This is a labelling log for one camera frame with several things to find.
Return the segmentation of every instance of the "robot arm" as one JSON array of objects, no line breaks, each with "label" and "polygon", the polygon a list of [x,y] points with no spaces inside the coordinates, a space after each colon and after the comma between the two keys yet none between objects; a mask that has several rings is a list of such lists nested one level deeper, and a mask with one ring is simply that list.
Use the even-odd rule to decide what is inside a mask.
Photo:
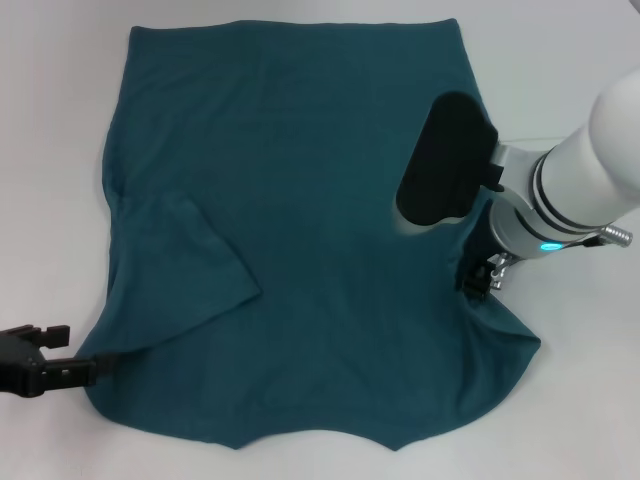
[{"label": "robot arm", "polygon": [[439,97],[396,196],[403,231],[460,221],[496,194],[465,243],[457,287],[484,298],[506,268],[577,245],[626,247],[612,222],[640,206],[640,68],[607,88],[586,125],[549,152],[501,145],[469,96]]}]

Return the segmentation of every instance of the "cloth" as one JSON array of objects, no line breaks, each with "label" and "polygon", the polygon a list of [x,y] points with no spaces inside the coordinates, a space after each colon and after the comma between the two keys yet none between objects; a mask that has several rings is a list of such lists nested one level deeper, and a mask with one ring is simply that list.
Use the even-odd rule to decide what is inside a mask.
[{"label": "cloth", "polygon": [[539,340],[453,288],[460,225],[392,202],[429,107],[479,99],[454,20],[131,31],[105,153],[108,297],[79,355],[105,417],[239,448],[303,429],[398,449],[480,417]]}]

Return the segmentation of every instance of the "white background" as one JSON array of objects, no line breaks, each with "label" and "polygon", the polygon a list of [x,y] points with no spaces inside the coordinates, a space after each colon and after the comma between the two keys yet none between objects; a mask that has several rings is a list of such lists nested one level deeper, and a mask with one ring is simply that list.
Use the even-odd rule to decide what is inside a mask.
[{"label": "white background", "polygon": [[[45,354],[70,356],[99,315],[99,157],[133,25],[449,17],[502,138],[547,138],[520,146],[552,146],[640,63],[640,15],[626,0],[0,0],[0,329],[69,324],[72,346]],[[640,213],[621,225],[640,232]],[[4,394],[0,478],[637,480],[639,267],[635,245],[513,272],[504,301],[543,340],[530,369],[490,414],[397,453],[331,432],[232,451],[112,424],[78,390]]]}]

